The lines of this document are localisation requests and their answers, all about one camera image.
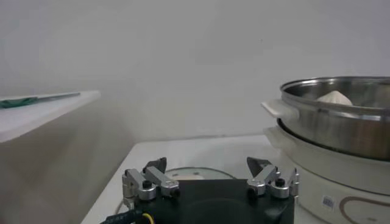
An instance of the yellow wire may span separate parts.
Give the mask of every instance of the yellow wire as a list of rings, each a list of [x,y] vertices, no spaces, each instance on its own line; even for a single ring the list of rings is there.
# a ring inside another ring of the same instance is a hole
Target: yellow wire
[[[149,222],[151,224],[154,224],[154,220],[153,220],[153,217],[151,215],[149,215],[148,213],[144,213],[144,214],[142,214],[142,216],[149,219]]]

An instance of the round glass plate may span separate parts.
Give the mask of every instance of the round glass plate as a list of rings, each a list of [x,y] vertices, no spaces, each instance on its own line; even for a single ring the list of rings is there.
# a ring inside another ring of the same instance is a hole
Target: round glass plate
[[[165,175],[174,180],[223,180],[236,179],[234,176],[220,170],[207,167],[181,167],[167,170]]]

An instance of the pot rim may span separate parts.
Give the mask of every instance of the pot rim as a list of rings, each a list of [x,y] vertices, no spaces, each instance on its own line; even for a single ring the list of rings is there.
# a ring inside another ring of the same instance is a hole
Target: pot rim
[[[282,92],[282,99],[284,101],[287,101],[287,103],[289,104],[294,104],[294,102],[298,102],[304,105],[310,105],[312,107],[320,108],[323,110],[338,111],[340,113],[381,115],[381,116],[385,115],[390,117],[390,108],[348,106],[348,105],[341,105],[337,103],[320,102],[320,101],[296,96],[287,93],[285,91],[287,88],[296,85],[301,85],[301,84],[319,83],[319,82],[340,82],[340,81],[351,81],[351,80],[359,80],[363,82],[382,82],[382,83],[388,83],[390,85],[390,77],[385,77],[385,76],[336,76],[336,77],[300,79],[300,80],[287,82],[280,87],[280,91]]]

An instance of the white pot handle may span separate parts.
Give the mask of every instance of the white pot handle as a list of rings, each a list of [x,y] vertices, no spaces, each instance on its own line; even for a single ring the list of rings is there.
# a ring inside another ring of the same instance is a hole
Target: white pot handle
[[[263,102],[261,105],[274,118],[280,118],[284,121],[295,121],[299,119],[299,110],[284,103],[281,99]]]

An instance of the white shelf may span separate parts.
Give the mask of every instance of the white shelf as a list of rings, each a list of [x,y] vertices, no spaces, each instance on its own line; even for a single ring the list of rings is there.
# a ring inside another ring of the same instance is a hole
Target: white shelf
[[[99,91],[80,92],[79,96],[0,109],[0,142],[17,138],[100,97]]]

